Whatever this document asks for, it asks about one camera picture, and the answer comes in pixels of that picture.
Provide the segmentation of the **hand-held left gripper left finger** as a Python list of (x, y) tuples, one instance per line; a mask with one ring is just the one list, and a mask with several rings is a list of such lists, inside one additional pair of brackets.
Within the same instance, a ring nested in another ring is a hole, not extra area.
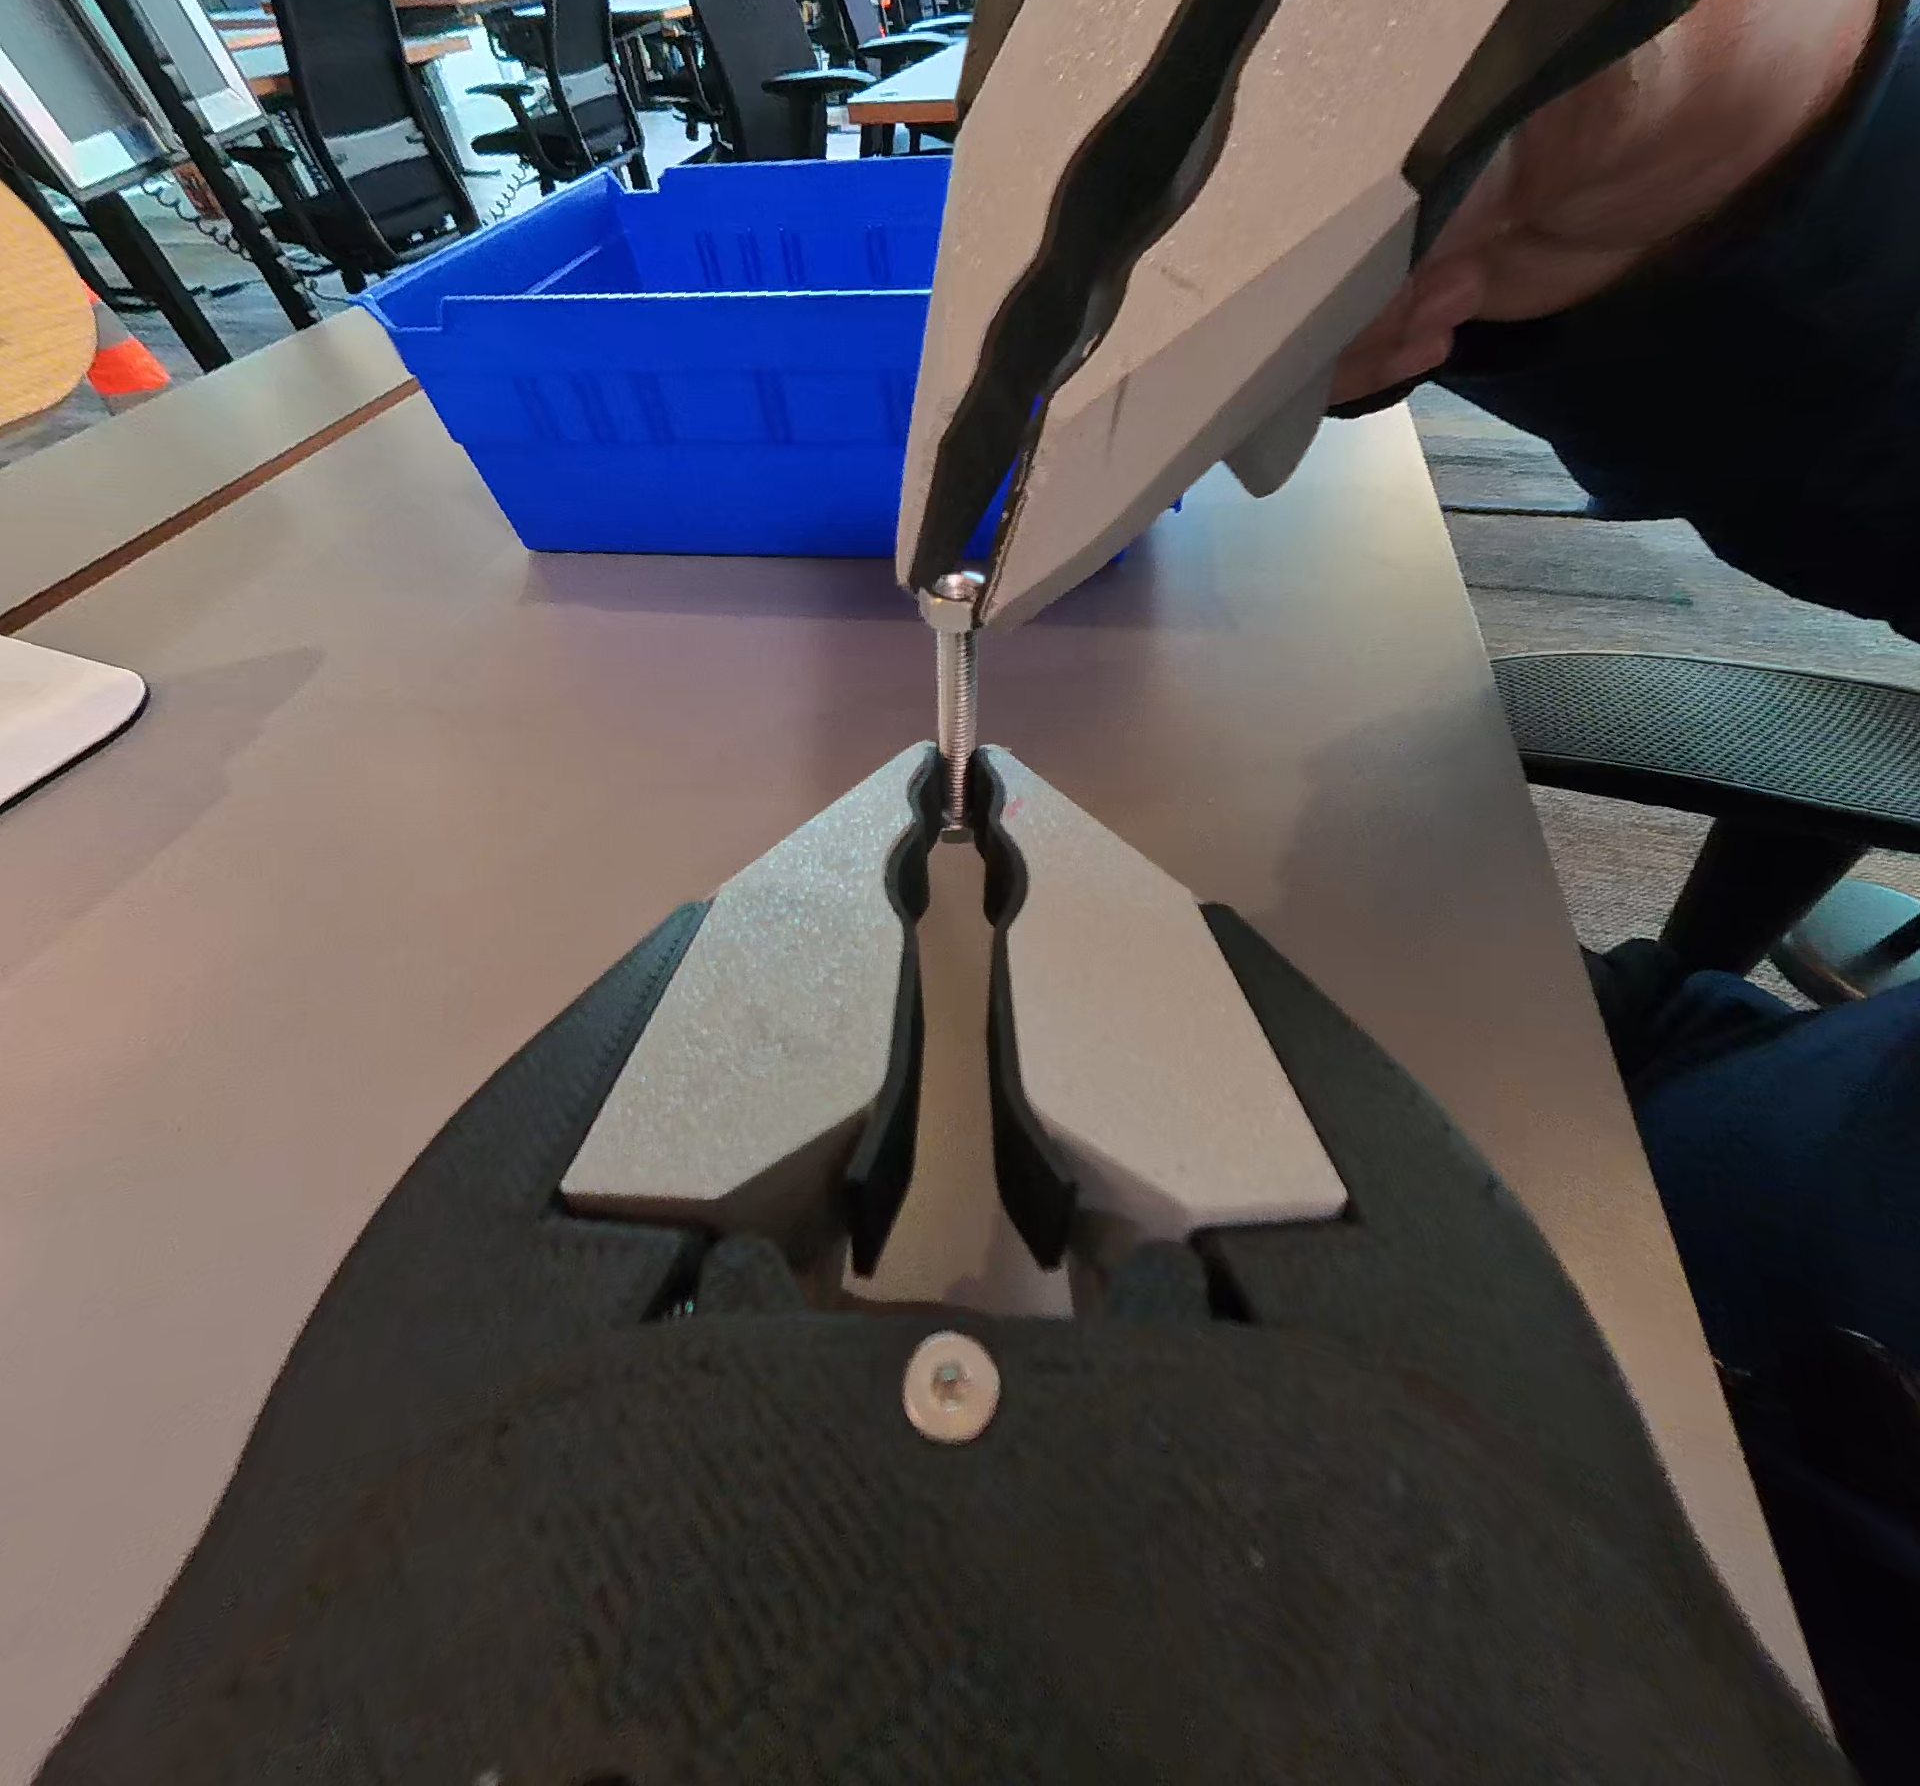
[(903, 749), (711, 897), (565, 1176), (570, 1210), (877, 1269), (917, 1158), (938, 772), (931, 744)]

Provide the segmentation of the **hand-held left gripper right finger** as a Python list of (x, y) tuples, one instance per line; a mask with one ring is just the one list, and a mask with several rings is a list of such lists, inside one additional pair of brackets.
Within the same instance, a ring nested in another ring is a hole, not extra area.
[(996, 1185), (1043, 1269), (1327, 1222), (1348, 1189), (1197, 895), (1000, 748), (976, 754)]

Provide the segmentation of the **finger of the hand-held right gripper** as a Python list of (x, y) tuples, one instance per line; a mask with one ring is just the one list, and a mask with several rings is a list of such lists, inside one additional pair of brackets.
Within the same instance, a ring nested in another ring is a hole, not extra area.
[[(1289, 280), (1313, 273), (1305, 262), (1269, 254), (1262, 215), (1237, 204), (1237, 195), (1257, 198), (1262, 187), (1235, 190), (1220, 179), (1240, 77), (1262, 33), (1263, 28), (1237, 71), (1230, 122), (1213, 169), (1139, 263), (1114, 335), (1068, 392), (1068, 462), (1059, 471), (1063, 490), (1054, 503), (1092, 503), (1092, 481), (1107, 477), (1127, 483), (1133, 506), (1111, 526), (1127, 541), (1095, 573), (1223, 462), (1244, 432), (1244, 401), (1262, 412), (1262, 366), (1269, 356), (1289, 353), (1287, 319), (1262, 316), (1262, 292), (1276, 290), (1289, 310)], [(1033, 619), (1059, 599), (980, 601), (980, 625)]]
[(1049, 601), (1127, 535), (1054, 503), (1068, 392), (1185, 212), (1276, 0), (978, 0), (900, 490), (921, 601)]

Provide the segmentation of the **blue plastic bin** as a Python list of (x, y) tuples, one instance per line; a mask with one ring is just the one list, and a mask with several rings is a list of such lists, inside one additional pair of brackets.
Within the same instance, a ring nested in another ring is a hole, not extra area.
[(530, 552), (892, 565), (949, 173), (602, 169), (356, 302)]

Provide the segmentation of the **steel hex bolt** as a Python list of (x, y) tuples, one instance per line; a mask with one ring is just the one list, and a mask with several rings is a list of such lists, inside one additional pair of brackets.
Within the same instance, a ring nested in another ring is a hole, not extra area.
[(973, 570), (948, 573), (919, 595), (922, 621), (934, 647), (941, 823), (968, 823), (968, 782), (978, 748), (978, 604), (984, 581), (986, 576)]

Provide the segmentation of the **person's right forearm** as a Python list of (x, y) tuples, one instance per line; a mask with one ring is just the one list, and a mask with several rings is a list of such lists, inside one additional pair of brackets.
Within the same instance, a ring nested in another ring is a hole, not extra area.
[(1812, 135), (1618, 290), (1470, 326), (1437, 383), (1543, 440), (1615, 520), (1919, 637), (1919, 16), (1882, 0)]

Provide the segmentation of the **person's right hand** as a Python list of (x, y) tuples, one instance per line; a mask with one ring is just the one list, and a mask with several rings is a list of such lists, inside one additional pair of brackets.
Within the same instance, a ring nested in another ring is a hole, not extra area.
[(1884, 0), (1698, 0), (1523, 119), (1348, 345), (1331, 410), (1429, 378), (1471, 324), (1584, 304), (1757, 186), (1836, 111)]

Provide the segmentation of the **grey background table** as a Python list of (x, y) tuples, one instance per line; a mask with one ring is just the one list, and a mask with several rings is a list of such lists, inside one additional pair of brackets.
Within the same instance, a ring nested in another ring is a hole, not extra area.
[(968, 52), (965, 36), (917, 29), (859, 45), (859, 60), (872, 69), (876, 82), (849, 99), (849, 119), (859, 131), (859, 157), (888, 158), (900, 150), (949, 153), (960, 131), (960, 82)]

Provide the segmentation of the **grey mesh office chair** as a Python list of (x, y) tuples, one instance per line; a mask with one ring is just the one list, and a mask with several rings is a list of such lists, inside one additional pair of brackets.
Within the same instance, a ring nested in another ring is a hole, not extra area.
[(1493, 675), (1532, 784), (1711, 821), (1661, 932), (1679, 964), (1773, 964), (1819, 1006), (1917, 984), (1917, 895), (1853, 878), (1866, 855), (1919, 855), (1914, 689), (1621, 650)]

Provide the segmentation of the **row of black office chairs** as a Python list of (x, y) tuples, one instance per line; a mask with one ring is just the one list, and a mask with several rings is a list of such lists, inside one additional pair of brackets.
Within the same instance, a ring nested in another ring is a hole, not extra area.
[[(511, 118), (473, 141), (473, 150), (523, 166), (545, 195), (610, 172), (649, 187), (640, 125), (649, 54), (659, 64), (654, 106), (679, 111), (691, 138), (715, 137), (695, 165), (824, 158), (834, 108), (960, 49), (965, 29), (965, 16), (917, 31), (864, 29), (852, 20), (852, 0), (836, 3), (851, 33), (842, 66), (821, 60), (798, 0), (540, 0), (519, 10), (531, 77), (471, 88)], [(318, 177), (304, 192), (296, 163), (277, 149), (242, 150), (277, 193), (277, 235), (361, 290), (478, 232), (485, 219), (468, 169), (437, 125), (400, 3), (267, 4), (304, 163)]]

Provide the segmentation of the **grey panel on stand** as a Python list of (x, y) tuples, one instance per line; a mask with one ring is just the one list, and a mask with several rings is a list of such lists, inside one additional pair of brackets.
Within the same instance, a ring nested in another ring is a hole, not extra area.
[(204, 4), (92, 3), (278, 308), (298, 331), (320, 326), (322, 310), (304, 280), (233, 165), (231, 142), (265, 131), (267, 116)]
[(156, 310), (204, 370), (227, 366), (196, 295), (132, 209), (184, 160), (161, 109), (78, 0), (2, 0), (5, 176), (60, 193), (134, 302)]

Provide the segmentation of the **orange traffic cone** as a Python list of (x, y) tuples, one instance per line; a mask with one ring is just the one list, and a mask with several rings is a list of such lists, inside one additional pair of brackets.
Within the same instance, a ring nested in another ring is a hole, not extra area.
[(96, 322), (96, 356), (88, 366), (88, 386), (111, 415), (167, 394), (172, 377), (152, 349), (137, 338), (109, 302), (87, 290)]

